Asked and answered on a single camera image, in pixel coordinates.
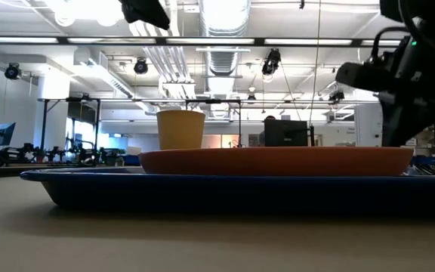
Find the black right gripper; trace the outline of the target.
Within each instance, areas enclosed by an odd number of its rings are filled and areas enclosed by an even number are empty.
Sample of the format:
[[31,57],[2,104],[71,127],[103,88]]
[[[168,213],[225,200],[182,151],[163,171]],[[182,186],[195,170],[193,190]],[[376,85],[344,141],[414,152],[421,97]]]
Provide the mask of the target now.
[[400,147],[435,123],[435,50],[411,36],[380,52],[386,44],[376,35],[369,58],[343,63],[335,81],[374,94],[381,102],[382,146]]

